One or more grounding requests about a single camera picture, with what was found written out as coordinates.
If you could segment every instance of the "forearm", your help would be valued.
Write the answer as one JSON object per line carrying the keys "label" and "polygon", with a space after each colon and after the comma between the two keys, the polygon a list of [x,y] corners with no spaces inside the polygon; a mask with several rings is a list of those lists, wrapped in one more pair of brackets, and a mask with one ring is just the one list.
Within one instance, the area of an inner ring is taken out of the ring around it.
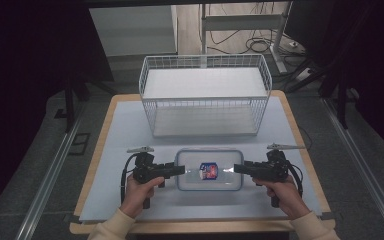
{"label": "forearm", "polygon": [[133,218],[121,212],[120,209],[117,209],[110,219],[96,225],[88,239],[123,240],[126,238],[134,222],[135,220]]}
{"label": "forearm", "polygon": [[291,221],[300,240],[333,240],[339,239],[335,230],[323,225],[314,212]]}

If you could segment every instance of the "person's left hand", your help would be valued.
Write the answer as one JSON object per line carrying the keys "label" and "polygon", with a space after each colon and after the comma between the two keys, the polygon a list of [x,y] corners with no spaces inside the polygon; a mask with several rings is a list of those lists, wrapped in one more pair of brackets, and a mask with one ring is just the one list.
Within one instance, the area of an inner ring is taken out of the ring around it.
{"label": "person's left hand", "polygon": [[120,210],[131,218],[136,218],[143,209],[145,198],[154,196],[154,187],[164,182],[163,177],[154,178],[151,181],[140,184],[133,175],[127,177],[126,196],[120,206]]}

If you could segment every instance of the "white paper sheet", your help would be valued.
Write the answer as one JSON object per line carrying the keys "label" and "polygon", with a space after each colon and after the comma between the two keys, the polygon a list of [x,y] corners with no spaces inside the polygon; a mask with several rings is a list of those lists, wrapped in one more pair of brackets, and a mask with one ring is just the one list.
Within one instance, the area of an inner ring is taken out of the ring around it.
{"label": "white paper sheet", "polygon": [[[81,221],[104,221],[120,206],[120,178],[131,154],[128,148],[151,146],[155,163],[172,162],[176,153],[187,147],[230,147],[240,150],[245,160],[267,161],[267,146],[272,143],[296,145],[278,97],[271,97],[257,136],[153,138],[141,102],[119,102],[103,149],[95,180],[87,197]],[[310,209],[321,209],[298,150],[285,150],[292,164],[304,175],[303,199]],[[285,216],[270,206],[264,187],[257,187],[244,176],[239,191],[180,191],[175,178],[165,188],[155,188],[151,208],[138,220],[255,219]]]}

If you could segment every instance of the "metal rail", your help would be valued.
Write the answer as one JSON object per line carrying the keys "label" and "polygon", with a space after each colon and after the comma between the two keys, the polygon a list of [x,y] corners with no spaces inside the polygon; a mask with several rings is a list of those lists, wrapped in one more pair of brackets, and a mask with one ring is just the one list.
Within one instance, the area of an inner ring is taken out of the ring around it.
{"label": "metal rail", "polygon": [[58,178],[59,172],[64,164],[65,158],[67,156],[68,150],[71,146],[71,143],[76,135],[77,129],[79,128],[81,117],[83,115],[84,109],[86,108],[86,103],[79,102],[77,107],[77,116],[75,117],[75,122],[71,130],[64,135],[64,139],[52,160],[51,165],[48,168],[48,171],[43,178],[43,181],[39,187],[39,190],[34,197],[32,204],[30,205],[29,210],[27,211],[26,217],[24,218],[23,223],[21,224],[20,229],[18,230],[17,236],[15,239],[31,239],[34,231],[36,230],[39,219],[43,213],[43,209],[48,202],[49,196],[51,195],[54,184]]}
{"label": "metal rail", "polygon": [[353,160],[358,172],[360,173],[363,182],[366,184],[367,189],[369,190],[373,200],[375,201],[382,216],[384,217],[384,191],[382,190],[382,187],[379,185],[376,177],[370,170],[369,165],[364,160],[364,157],[355,144],[351,134],[348,132],[348,130],[342,128],[341,123],[336,118],[336,110],[333,104],[326,99],[323,99],[323,103],[330,116],[330,119],[333,122],[333,125],[335,126],[341,140],[344,142],[347,151],[351,156],[351,159]]}

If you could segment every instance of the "table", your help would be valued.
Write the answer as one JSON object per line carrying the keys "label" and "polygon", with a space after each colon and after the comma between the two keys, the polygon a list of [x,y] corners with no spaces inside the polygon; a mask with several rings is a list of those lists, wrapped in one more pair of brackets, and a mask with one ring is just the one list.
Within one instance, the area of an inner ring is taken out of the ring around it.
{"label": "table", "polygon": [[[288,118],[289,125],[295,137],[297,144],[304,145],[299,129],[294,120],[292,111],[287,102],[286,96],[281,91],[272,91],[272,96],[279,97],[283,110]],[[139,101],[140,96],[133,95],[116,95],[112,98],[103,127],[92,157],[92,161],[74,212],[75,216],[80,216],[86,198],[89,194],[93,183],[95,173],[97,171],[99,161],[103,152],[105,141],[111,126],[114,110],[119,101]],[[308,177],[312,182],[316,192],[320,207],[323,213],[331,212],[329,204],[323,193],[323,189],[318,180],[317,174],[311,163],[311,159],[306,149],[301,149],[300,154],[305,164]],[[324,220],[324,223],[330,227],[335,227],[333,219]],[[88,234],[95,227],[95,224],[79,224],[71,223],[70,231],[74,234]],[[263,219],[263,220],[241,220],[241,221],[187,221],[187,222],[137,222],[130,233],[132,234],[162,234],[162,233],[226,233],[226,232],[290,232],[293,231],[292,226],[286,218],[282,219]]]}

